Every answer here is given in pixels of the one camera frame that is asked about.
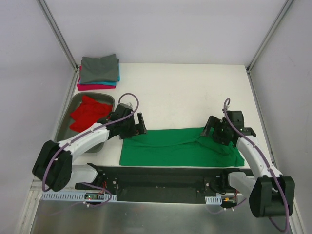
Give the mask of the green t-shirt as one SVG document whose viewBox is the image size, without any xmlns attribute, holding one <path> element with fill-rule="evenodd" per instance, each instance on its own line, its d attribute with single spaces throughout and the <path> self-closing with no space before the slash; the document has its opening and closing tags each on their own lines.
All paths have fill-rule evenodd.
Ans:
<svg viewBox="0 0 312 234">
<path fill-rule="evenodd" d="M 201 136 L 201 128 L 149 130 L 124 139 L 119 163 L 122 166 L 242 167 L 237 148 Z"/>
</svg>

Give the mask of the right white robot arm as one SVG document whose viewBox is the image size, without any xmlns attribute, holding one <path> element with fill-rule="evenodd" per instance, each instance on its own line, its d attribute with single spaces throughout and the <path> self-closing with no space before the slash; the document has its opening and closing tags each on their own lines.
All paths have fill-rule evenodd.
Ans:
<svg viewBox="0 0 312 234">
<path fill-rule="evenodd" d="M 254 178 L 240 169 L 225 169 L 219 186 L 224 192 L 236 189 L 248 199 L 255 217 L 291 216 L 295 182 L 283 175 L 260 149 L 256 133 L 245 127 L 241 111 L 228 111 L 222 119 L 209 116 L 201 136 L 211 137 L 215 143 L 233 146 L 246 159 Z"/>
</svg>

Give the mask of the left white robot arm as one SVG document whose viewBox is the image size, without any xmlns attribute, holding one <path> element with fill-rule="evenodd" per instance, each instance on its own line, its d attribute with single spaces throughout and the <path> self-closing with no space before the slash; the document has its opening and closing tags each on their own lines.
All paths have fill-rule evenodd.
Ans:
<svg viewBox="0 0 312 234">
<path fill-rule="evenodd" d="M 142 113 L 121 103 L 115 111 L 83 132 L 59 142 L 45 142 L 32 173 L 42 181 L 41 188 L 44 192 L 58 192 L 80 183 L 86 183 L 91 189 L 97 190 L 103 184 L 99 169 L 91 164 L 75 165 L 74 161 L 91 148 L 115 136 L 126 139 L 146 133 Z"/>
</svg>

